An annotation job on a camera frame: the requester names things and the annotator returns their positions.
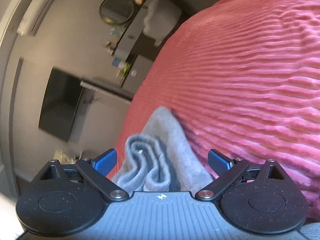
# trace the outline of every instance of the wall-mounted unit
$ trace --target wall-mounted unit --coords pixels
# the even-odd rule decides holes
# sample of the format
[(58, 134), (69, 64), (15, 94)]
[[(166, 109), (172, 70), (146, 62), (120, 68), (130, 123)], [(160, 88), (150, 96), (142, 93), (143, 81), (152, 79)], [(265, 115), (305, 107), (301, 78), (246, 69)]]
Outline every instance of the wall-mounted unit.
[(53, 0), (32, 0), (21, 20), (17, 33), (34, 36), (52, 2)]

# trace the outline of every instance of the mirror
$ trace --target mirror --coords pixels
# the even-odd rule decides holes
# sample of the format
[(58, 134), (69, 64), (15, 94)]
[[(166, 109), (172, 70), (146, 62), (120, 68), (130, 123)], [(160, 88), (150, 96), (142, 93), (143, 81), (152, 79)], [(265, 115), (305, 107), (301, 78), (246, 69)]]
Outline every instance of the mirror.
[(133, 0), (104, 0), (100, 5), (100, 17), (108, 24), (121, 25), (134, 13)]

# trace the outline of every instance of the black tv screen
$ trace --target black tv screen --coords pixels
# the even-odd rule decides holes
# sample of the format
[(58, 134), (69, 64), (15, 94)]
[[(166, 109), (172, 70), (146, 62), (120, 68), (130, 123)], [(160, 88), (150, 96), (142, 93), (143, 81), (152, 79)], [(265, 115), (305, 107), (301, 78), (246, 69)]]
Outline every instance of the black tv screen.
[(81, 80), (53, 68), (45, 90), (39, 128), (65, 141), (69, 140), (72, 125), (83, 92)]

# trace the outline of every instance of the black plastic part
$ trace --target black plastic part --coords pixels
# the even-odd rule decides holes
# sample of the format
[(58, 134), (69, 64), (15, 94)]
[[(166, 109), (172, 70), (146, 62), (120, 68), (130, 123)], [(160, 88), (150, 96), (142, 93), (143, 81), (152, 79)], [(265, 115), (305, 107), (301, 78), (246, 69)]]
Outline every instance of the black plastic part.
[(49, 237), (66, 236), (93, 225), (104, 213), (106, 203), (100, 193), (83, 183), (74, 166), (48, 162), (20, 196), (17, 216), (23, 228), (33, 234)]
[(77, 181), (77, 182), (84, 182), (83, 177), (76, 169), (75, 164), (65, 164), (62, 166), (65, 174), (68, 176), (69, 180)]
[(219, 178), (211, 182), (209, 185), (204, 187), (202, 190), (211, 190), (214, 195), (211, 198), (203, 199), (199, 196), (198, 192), (195, 195), (196, 199), (203, 201), (212, 201), (217, 203), (222, 197), (223, 193), (231, 186), (240, 184), (242, 177), (246, 173), (249, 167), (249, 162), (246, 160), (238, 161), (232, 169), (228, 172), (223, 173)]
[(221, 211), (232, 224), (264, 235), (301, 229), (308, 202), (279, 163), (250, 166), (241, 181), (249, 179), (254, 181), (235, 184), (221, 198)]
[(208, 153), (208, 164), (218, 176), (221, 176), (233, 167), (234, 162), (216, 149), (211, 149)]
[(111, 197), (111, 191), (123, 189), (118, 187), (112, 181), (110, 181), (105, 176), (96, 171), (88, 162), (84, 160), (78, 160), (76, 162), (76, 168), (82, 175), (84, 180), (88, 182), (90, 186), (94, 187), (102, 194), (106, 202), (123, 201), (129, 198), (129, 194), (127, 192), (126, 196), (121, 199)]

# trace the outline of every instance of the pink blanket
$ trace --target pink blanket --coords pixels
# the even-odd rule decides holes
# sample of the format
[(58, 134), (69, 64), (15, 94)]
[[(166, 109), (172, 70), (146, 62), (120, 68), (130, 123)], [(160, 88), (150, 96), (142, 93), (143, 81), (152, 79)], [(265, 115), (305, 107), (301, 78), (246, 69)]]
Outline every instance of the pink blanket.
[(320, 0), (221, 0), (185, 22), (132, 102), (110, 177), (158, 106), (212, 174), (211, 148), (276, 159), (320, 218)]

